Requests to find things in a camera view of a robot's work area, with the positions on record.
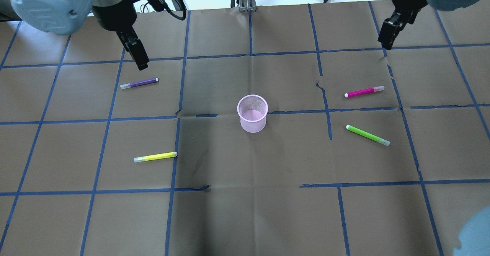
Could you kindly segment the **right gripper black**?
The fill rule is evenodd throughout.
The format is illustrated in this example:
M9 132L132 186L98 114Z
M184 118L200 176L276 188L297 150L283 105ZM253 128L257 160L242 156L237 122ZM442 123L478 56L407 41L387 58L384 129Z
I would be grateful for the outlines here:
M399 33L415 19L420 10L427 6L427 0L391 0L394 4L393 14L383 21L378 41L385 50L391 50Z

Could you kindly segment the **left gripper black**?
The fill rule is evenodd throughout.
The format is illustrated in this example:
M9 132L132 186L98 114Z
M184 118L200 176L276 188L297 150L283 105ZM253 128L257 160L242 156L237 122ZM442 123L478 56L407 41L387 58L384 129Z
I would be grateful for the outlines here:
M133 1L121 0L107 7L92 6L91 10L103 29L116 32L137 68L140 71L147 69L149 57L136 31L131 29L137 19Z

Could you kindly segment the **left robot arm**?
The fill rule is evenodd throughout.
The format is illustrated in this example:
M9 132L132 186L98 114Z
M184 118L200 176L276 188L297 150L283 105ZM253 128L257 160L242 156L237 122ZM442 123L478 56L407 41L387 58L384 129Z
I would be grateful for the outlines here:
M139 70L147 69L149 58L133 29L139 0L1 0L1 21L22 20L35 29L69 35L81 29L89 14L106 31L115 33Z

